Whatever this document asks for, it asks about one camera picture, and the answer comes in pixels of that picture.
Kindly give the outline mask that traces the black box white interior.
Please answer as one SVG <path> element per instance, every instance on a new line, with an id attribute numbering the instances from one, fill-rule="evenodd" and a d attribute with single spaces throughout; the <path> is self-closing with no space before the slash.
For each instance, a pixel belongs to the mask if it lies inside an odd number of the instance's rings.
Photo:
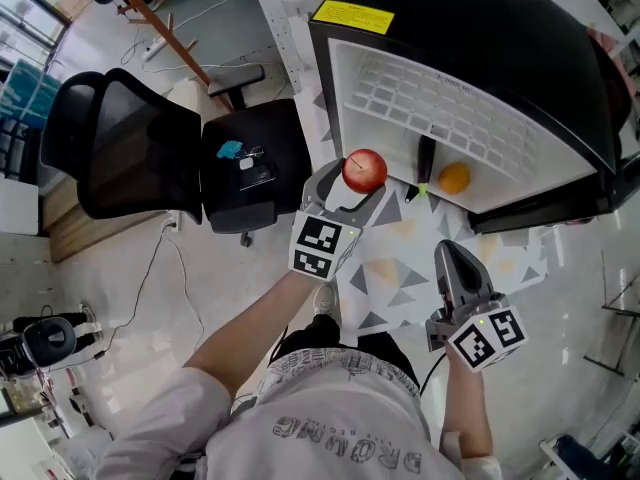
<path id="1" fill-rule="evenodd" d="M 489 234 L 591 219 L 640 191 L 622 154 L 629 91 L 588 29 L 552 0 L 324 0 L 309 22 L 330 130 L 345 157 L 367 148 Z"/>

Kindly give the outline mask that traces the red apple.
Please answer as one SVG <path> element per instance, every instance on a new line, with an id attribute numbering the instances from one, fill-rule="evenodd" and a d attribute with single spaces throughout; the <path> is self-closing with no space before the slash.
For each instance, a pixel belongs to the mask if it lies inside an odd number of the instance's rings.
<path id="1" fill-rule="evenodd" d="M 377 152 L 362 148 L 353 151 L 342 165 L 345 184 L 358 194 L 369 194 L 386 183 L 388 175 L 384 158 Z"/>

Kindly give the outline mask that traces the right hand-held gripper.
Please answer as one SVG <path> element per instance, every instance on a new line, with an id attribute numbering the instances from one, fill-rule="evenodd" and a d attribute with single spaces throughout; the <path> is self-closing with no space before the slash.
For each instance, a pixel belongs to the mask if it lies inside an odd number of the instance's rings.
<path id="1" fill-rule="evenodd" d="M 493 292 L 484 264 L 468 249 L 442 240 L 434 250 L 443 308 L 425 322 L 431 352 L 449 345 L 463 363 L 479 372 L 528 341 L 520 314 L 505 294 Z M 450 301 L 471 301 L 452 306 Z"/>

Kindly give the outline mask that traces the person's white printed shirt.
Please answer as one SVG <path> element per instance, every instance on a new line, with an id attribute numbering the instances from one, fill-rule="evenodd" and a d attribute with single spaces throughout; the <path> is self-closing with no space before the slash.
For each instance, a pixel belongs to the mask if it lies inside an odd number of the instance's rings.
<path id="1" fill-rule="evenodd" d="M 459 437 L 435 447 L 419 390 L 355 350 L 303 349 L 272 363 L 255 403 L 232 405 L 198 369 L 177 370 L 102 457 L 95 480 L 502 480 L 492 456 L 465 459 Z"/>

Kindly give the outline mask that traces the white metal shelf rack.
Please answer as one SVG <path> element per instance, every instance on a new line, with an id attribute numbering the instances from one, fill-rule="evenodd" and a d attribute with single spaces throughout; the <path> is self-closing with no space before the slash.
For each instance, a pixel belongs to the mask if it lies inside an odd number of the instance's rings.
<path id="1" fill-rule="evenodd" d="M 317 63 L 309 20 L 323 0 L 258 0 L 295 93 L 309 84 Z"/>

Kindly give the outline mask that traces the wooden platform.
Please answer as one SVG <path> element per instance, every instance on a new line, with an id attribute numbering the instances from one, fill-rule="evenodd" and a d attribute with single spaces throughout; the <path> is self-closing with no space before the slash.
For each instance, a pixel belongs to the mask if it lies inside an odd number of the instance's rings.
<path id="1" fill-rule="evenodd" d="M 165 215 L 165 211 L 152 211 L 94 220 L 78 202 L 76 182 L 64 175 L 43 199 L 42 229 L 49 236 L 51 261 L 59 264 L 138 224 Z"/>

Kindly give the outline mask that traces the orange fruit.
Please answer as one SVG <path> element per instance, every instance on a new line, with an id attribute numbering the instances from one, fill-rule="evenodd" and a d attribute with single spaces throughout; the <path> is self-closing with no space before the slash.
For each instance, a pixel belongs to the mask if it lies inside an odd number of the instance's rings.
<path id="1" fill-rule="evenodd" d="M 441 191 L 449 195 L 462 193 L 471 183 L 471 171 L 464 162 L 453 162 L 446 165 L 438 177 Z"/>

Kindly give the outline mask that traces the black metal frame stand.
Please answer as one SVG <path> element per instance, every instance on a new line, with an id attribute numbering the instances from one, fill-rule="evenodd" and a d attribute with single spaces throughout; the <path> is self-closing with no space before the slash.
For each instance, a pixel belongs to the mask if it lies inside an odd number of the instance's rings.
<path id="1" fill-rule="evenodd" d="M 603 303 L 600 326 L 583 359 L 609 374 L 640 380 L 640 272 L 615 273 L 601 251 Z"/>

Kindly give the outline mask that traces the white cabinet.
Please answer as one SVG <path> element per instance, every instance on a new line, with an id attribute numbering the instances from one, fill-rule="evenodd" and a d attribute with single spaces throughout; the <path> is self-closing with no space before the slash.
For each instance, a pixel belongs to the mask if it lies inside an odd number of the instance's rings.
<path id="1" fill-rule="evenodd" d="M 36 236 L 38 196 L 36 185 L 0 178 L 0 232 Z"/>

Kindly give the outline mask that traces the person's left white shoe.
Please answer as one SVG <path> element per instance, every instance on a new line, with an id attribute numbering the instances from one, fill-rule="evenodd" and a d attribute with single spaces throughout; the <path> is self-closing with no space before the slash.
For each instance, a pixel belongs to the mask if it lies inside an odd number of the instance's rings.
<path id="1" fill-rule="evenodd" d="M 333 286 L 329 283 L 321 284 L 314 292 L 312 307 L 314 314 L 332 317 L 336 308 L 337 299 Z"/>

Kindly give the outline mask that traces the person's left forearm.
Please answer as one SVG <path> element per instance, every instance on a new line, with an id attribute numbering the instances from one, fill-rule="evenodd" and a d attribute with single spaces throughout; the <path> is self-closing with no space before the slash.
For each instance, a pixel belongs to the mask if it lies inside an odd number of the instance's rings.
<path id="1" fill-rule="evenodd" d="M 314 278 L 288 272 L 210 335 L 185 366 L 210 375 L 235 396 L 318 285 Z"/>

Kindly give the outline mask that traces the blue box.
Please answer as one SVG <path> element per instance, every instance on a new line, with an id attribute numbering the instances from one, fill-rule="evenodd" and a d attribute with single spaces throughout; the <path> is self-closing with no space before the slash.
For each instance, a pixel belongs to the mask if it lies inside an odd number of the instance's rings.
<path id="1" fill-rule="evenodd" d="M 43 129 L 62 83 L 20 59 L 0 90 L 0 117 Z"/>

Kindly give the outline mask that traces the person's right forearm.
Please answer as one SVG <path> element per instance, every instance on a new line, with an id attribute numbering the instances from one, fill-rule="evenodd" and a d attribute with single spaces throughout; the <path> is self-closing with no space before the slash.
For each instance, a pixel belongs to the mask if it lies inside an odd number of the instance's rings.
<path id="1" fill-rule="evenodd" d="M 445 434 L 458 434 L 463 459 L 492 456 L 493 438 L 482 373 L 472 372 L 450 345 L 445 350 L 449 371 L 442 430 Z"/>

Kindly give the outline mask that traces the dark purple eggplant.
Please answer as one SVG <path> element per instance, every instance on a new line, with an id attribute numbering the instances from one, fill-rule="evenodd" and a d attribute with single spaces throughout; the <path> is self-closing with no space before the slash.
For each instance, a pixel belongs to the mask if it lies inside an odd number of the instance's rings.
<path id="1" fill-rule="evenodd" d="M 417 154 L 417 187 L 420 196 L 425 196 L 428 191 L 429 180 L 433 169 L 436 142 L 422 135 L 418 143 Z"/>

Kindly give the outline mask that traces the flat black item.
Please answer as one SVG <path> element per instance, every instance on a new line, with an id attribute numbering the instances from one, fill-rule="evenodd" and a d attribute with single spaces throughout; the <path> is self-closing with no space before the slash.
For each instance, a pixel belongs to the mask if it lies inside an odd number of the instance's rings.
<path id="1" fill-rule="evenodd" d="M 245 191 L 275 181 L 277 169 L 273 162 L 253 165 L 238 171 L 238 189 Z"/>

